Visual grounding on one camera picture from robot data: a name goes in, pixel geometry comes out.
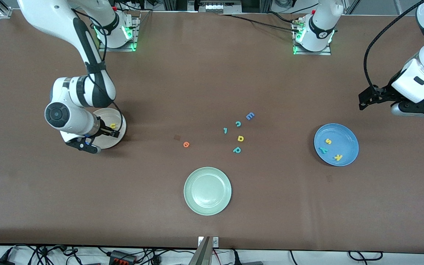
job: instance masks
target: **table surface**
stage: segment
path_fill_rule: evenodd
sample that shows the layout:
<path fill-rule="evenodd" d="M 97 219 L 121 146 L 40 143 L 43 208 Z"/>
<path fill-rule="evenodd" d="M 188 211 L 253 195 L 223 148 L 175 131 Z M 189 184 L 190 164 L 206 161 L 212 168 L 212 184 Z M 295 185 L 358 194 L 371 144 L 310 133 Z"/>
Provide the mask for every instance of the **table surface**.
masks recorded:
<path fill-rule="evenodd" d="M 107 54 L 128 130 L 92 155 L 65 146 L 43 116 L 54 80 L 85 74 L 78 52 L 15 10 L 0 21 L 0 243 L 193 248 L 214 235 L 221 248 L 424 252 L 424 119 L 393 116 L 388 103 L 358 109 L 365 49 L 392 19 L 342 17 L 332 55 L 303 56 L 288 32 L 154 13 L 136 52 Z M 370 52 L 374 84 L 422 45 L 414 18 L 400 20 Z M 313 136 L 327 123 L 358 137 L 351 165 L 316 155 Z M 214 216 L 183 197 L 203 166 L 232 184 Z"/>

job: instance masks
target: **white floor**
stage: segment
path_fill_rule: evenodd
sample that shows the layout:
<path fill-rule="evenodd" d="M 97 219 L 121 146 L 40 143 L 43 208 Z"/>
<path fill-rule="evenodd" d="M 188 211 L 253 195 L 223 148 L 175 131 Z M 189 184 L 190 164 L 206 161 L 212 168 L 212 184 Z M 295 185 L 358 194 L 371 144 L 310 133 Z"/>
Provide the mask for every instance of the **white floor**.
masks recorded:
<path fill-rule="evenodd" d="M 10 245 L 0 245 L 0 258 Z M 118 250 L 124 253 L 135 253 L 142 251 L 141 248 L 102 248 L 104 251 Z M 217 250 L 220 253 L 220 263 L 226 265 L 234 262 L 234 254 L 231 250 Z M 33 251 L 27 247 L 17 247 L 12 250 L 9 261 L 16 265 L 25 265 L 28 263 Z M 264 265 L 294 265 L 290 252 L 286 250 L 238 250 L 240 261 L 242 263 L 261 261 Z M 349 258 L 347 252 L 340 251 L 293 251 L 298 265 L 354 265 L 364 264 L 356 262 Z M 378 254 L 362 253 L 366 258 L 375 258 Z M 100 263 L 108 265 L 109 258 L 97 248 L 80 247 L 77 256 L 84 265 Z M 169 251 L 161 256 L 161 265 L 187 265 L 192 257 L 191 253 L 176 253 Z M 67 257 L 59 250 L 50 252 L 49 258 L 55 265 L 66 263 Z M 33 264 L 37 264 L 37 259 L 33 259 Z M 79 265 L 74 258 L 70 258 L 67 265 Z M 211 265 L 219 265 L 217 259 L 212 259 Z M 424 265 L 424 254 L 403 254 L 403 253 L 384 253 L 381 260 L 368 261 L 368 265 Z"/>

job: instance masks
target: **black round joint cap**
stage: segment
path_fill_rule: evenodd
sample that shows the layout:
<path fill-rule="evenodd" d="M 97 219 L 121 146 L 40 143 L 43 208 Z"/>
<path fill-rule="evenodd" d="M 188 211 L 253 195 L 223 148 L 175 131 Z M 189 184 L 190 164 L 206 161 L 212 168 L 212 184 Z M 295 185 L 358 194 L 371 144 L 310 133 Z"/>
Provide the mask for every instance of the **black round joint cap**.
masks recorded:
<path fill-rule="evenodd" d="M 65 104 L 54 102 L 45 109 L 45 119 L 55 128 L 61 128 L 70 119 L 70 111 Z"/>

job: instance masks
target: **red wire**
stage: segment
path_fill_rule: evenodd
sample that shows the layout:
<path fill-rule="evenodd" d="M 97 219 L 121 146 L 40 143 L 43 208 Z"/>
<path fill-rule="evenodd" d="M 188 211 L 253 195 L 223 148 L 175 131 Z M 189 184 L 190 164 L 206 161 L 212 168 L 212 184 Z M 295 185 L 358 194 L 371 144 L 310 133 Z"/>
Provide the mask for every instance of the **red wire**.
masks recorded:
<path fill-rule="evenodd" d="M 213 250 L 213 253 L 217 257 L 217 260 L 219 261 L 219 265 L 222 265 L 222 263 L 220 263 L 219 255 L 217 254 L 217 252 L 215 250 Z"/>

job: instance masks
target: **plate rim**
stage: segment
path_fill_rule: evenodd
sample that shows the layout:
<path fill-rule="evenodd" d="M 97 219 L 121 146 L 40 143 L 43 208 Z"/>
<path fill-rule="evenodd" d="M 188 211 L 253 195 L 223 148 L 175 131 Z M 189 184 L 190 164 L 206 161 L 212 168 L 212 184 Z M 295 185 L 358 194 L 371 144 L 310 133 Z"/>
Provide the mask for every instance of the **plate rim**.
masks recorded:
<path fill-rule="evenodd" d="M 317 147 L 317 143 L 316 143 L 316 141 L 317 141 L 317 134 L 318 134 L 318 132 L 319 132 L 319 131 L 323 128 L 323 127 L 325 127 L 325 126 L 332 126 L 332 125 L 333 125 L 333 126 L 334 126 L 334 125 L 336 125 L 336 126 L 344 127 L 344 128 L 346 128 L 348 131 L 350 131 L 350 132 L 351 132 L 351 134 L 354 136 L 355 142 L 356 142 L 356 144 L 357 144 L 358 152 L 356 153 L 355 157 L 354 157 L 354 158 L 353 158 L 350 162 L 348 162 L 348 163 L 346 163 L 346 164 L 341 164 L 341 165 L 334 165 L 334 164 L 330 164 L 330 163 L 328 163 L 327 161 L 325 161 L 325 160 L 323 159 L 322 155 L 318 152 L 318 147 Z M 328 124 L 324 124 L 324 125 L 320 126 L 320 128 L 318 128 L 318 130 L 315 132 L 315 135 L 313 136 L 313 147 L 315 148 L 315 152 L 317 153 L 318 157 L 320 157 L 320 159 L 321 159 L 322 161 L 324 161 L 325 163 L 329 164 L 330 166 L 348 166 L 349 164 L 353 163 L 353 162 L 356 160 L 356 158 L 358 158 L 358 155 L 359 155 L 359 141 L 358 141 L 358 138 L 356 137 L 356 135 L 354 134 L 354 132 L 353 132 L 350 128 L 348 128 L 348 127 L 344 126 L 343 124 L 338 124 L 338 123 L 328 123 Z"/>
<path fill-rule="evenodd" d="M 225 204 L 225 206 L 222 208 L 222 209 L 220 209 L 219 211 L 217 211 L 216 213 L 199 213 L 199 212 L 197 212 L 196 210 L 194 210 L 192 207 L 191 207 L 191 205 L 190 205 L 190 202 L 188 202 L 188 200 L 186 199 L 186 185 L 187 185 L 187 183 L 188 183 L 188 181 L 190 180 L 190 178 L 191 178 L 191 176 L 192 176 L 192 174 L 194 174 L 196 171 L 198 171 L 198 170 L 204 170 L 204 169 L 207 169 L 207 168 L 210 168 L 210 169 L 213 169 L 213 170 L 217 170 L 217 171 L 219 171 L 220 173 L 222 173 L 223 174 L 223 176 L 225 177 L 225 178 L 222 178 L 222 180 L 225 182 L 225 185 L 226 186 L 229 186 L 230 187 L 230 193 L 229 193 L 229 195 L 227 195 L 227 203 Z M 213 166 L 203 166 L 203 167 L 200 167 L 200 168 L 197 168 L 196 170 L 194 170 L 192 173 L 190 173 L 189 174 L 189 176 L 187 177 L 187 179 L 185 180 L 185 182 L 184 182 L 184 188 L 183 188 L 183 196 L 184 196 L 184 200 L 185 200 L 185 203 L 187 204 L 187 206 L 193 211 L 193 212 L 195 212 L 195 213 L 197 213 L 198 215 L 203 215 L 203 216 L 211 216 L 211 215 L 216 215 L 216 214 L 218 214 L 218 213 L 221 213 L 221 211 L 223 211 L 225 208 L 227 208 L 227 206 L 229 205 L 229 203 L 230 203 L 230 200 L 231 200 L 231 198 L 232 198 L 232 184 L 231 184 L 231 182 L 230 182 L 230 180 L 229 180 L 229 177 L 222 171 L 222 170 L 220 170 L 220 169 L 218 169 L 218 168 L 216 168 L 216 167 L 213 167 Z"/>

